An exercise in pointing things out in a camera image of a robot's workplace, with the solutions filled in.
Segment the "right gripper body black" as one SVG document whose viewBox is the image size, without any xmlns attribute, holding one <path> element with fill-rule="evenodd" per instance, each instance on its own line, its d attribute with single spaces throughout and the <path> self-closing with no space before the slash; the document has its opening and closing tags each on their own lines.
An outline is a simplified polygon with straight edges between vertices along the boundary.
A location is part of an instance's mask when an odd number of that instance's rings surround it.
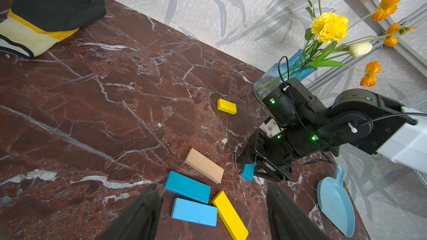
<svg viewBox="0 0 427 240">
<path fill-rule="evenodd" d="M 300 153 L 289 141 L 285 132 L 267 138 L 267 135 L 261 129 L 252 134 L 246 144 L 246 147 L 255 147 L 257 154 L 257 164 L 266 163 L 271 167 L 286 166 L 292 170 L 298 167 L 304 167 L 319 162 L 334 163 L 334 160 L 322 151 L 323 159 L 314 159 L 303 164 L 293 164 L 293 162 L 306 157 Z"/>
</svg>

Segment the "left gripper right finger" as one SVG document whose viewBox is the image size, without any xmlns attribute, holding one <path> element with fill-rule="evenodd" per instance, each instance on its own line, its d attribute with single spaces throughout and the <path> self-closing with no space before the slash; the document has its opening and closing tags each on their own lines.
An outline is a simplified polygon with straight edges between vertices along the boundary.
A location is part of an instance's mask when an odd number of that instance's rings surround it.
<svg viewBox="0 0 427 240">
<path fill-rule="evenodd" d="M 268 184 L 266 203 L 272 239 L 322 239 L 322 231 L 302 212 L 277 183 Z"/>
</svg>

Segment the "long yellow block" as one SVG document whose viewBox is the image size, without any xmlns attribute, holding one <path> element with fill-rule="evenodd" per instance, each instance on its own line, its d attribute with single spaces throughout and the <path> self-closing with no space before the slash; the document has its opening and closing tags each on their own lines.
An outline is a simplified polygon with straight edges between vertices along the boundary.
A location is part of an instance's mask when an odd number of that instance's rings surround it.
<svg viewBox="0 0 427 240">
<path fill-rule="evenodd" d="M 218 209 L 218 214 L 230 233 L 233 240 L 246 240 L 249 231 L 246 229 L 240 216 L 234 209 L 224 191 L 219 192 L 212 200 L 212 204 Z"/>
</svg>

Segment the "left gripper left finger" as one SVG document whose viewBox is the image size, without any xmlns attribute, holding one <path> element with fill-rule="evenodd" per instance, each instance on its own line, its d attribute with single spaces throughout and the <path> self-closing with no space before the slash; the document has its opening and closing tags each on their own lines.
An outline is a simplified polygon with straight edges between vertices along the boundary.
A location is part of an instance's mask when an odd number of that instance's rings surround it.
<svg viewBox="0 0 427 240">
<path fill-rule="evenodd" d="M 149 184 L 137 199 L 97 240 L 154 240 L 161 217 L 163 199 L 156 184 Z"/>
</svg>

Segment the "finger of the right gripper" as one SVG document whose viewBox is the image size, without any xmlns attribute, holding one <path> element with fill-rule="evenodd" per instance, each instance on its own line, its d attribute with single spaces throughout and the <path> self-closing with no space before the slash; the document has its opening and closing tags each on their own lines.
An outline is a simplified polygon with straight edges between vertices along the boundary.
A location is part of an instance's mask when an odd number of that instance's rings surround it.
<svg viewBox="0 0 427 240">
<path fill-rule="evenodd" d="M 279 166 L 275 168 L 266 163 L 259 163 L 255 166 L 254 177 L 274 182 L 291 181 L 292 169 L 286 166 Z"/>
<path fill-rule="evenodd" d="M 237 164 L 257 164 L 257 154 L 255 147 L 246 147 L 236 160 Z"/>
</svg>

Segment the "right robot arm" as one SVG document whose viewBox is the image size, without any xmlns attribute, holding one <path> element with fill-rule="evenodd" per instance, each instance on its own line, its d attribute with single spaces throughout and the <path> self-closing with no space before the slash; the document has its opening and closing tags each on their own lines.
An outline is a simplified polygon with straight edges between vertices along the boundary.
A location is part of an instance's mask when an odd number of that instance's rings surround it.
<svg viewBox="0 0 427 240">
<path fill-rule="evenodd" d="M 427 171 L 427 116 L 391 98 L 355 88 L 340 93 L 331 107 L 325 107 L 291 78 L 263 103 L 271 115 L 237 160 L 254 164 L 257 177 L 290 180 L 297 160 L 317 152 L 338 156 L 344 144 L 421 173 Z"/>
</svg>

